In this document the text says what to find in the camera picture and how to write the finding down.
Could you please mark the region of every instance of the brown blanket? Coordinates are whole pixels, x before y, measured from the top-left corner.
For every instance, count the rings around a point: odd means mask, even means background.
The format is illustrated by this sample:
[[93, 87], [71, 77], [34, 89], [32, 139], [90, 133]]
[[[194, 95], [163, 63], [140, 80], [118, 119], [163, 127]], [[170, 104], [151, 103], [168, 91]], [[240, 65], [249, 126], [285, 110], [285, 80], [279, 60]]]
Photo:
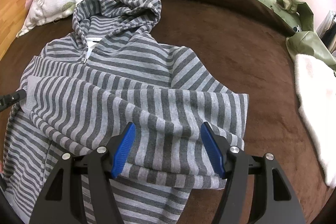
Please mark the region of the brown blanket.
[[[275, 155], [310, 223], [332, 190], [324, 183], [313, 144], [297, 111], [294, 66], [285, 36], [226, 8], [190, 0], [162, 0], [162, 6], [162, 18], [151, 33], [153, 37], [159, 43], [192, 48], [217, 80], [236, 93], [249, 94], [245, 151]], [[47, 42], [71, 32], [71, 20], [36, 27], [12, 43], [0, 61], [0, 94], [17, 89], [33, 55], [38, 55]], [[0, 114], [2, 138], [7, 117], [8, 112]], [[252, 191], [253, 178], [249, 180], [241, 223], [248, 220]], [[178, 224], [210, 224], [221, 194], [193, 190]]]

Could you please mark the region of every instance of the dalmatian dog print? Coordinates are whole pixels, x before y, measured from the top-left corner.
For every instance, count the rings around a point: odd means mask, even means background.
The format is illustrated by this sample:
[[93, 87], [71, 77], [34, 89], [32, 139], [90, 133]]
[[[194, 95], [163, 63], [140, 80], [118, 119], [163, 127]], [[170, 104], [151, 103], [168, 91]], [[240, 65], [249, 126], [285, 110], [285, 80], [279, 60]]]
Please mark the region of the dalmatian dog print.
[[293, 28], [293, 30], [294, 30], [294, 32], [302, 32], [302, 29], [301, 29], [301, 27], [299, 25], [295, 26]]

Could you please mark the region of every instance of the gray striped fabric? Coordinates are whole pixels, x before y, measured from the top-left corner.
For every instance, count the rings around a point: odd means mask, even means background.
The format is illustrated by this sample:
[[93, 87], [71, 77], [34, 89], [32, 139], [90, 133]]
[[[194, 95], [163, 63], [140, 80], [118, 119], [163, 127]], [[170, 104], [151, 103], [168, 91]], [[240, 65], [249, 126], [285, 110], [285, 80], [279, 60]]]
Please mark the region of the gray striped fabric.
[[[27, 99], [10, 114], [4, 151], [7, 196], [29, 219], [44, 182], [65, 151], [85, 155], [127, 122], [136, 139], [111, 181], [125, 223], [176, 223], [192, 188], [225, 186], [200, 138], [208, 121], [244, 147], [248, 96], [214, 79], [187, 47], [157, 43], [160, 0], [84, 0], [73, 29], [46, 45], [21, 79]], [[87, 40], [101, 38], [89, 58]], [[83, 198], [95, 223], [88, 180]]]

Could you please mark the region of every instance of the bed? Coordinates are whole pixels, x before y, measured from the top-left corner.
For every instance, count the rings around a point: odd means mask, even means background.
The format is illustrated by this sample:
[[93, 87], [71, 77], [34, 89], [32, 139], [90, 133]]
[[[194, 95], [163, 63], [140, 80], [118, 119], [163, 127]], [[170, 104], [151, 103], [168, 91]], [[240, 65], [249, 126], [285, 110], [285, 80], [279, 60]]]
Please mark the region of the bed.
[[[161, 1], [162, 17], [151, 35], [160, 43], [190, 47], [218, 81], [234, 92], [249, 94], [245, 151], [275, 155], [311, 223], [333, 189], [324, 183], [314, 146], [298, 114], [294, 65], [285, 40], [302, 28], [299, 15], [283, 11], [274, 5], [276, 0]], [[0, 94], [17, 89], [31, 58], [46, 43], [71, 32], [71, 22], [69, 17], [38, 26], [13, 41], [0, 61], [5, 68], [0, 71]], [[2, 133], [8, 114], [9, 110], [0, 114]], [[241, 223], [248, 221], [252, 192], [253, 178]], [[192, 190], [178, 224], [211, 223], [221, 195], [217, 190]]]

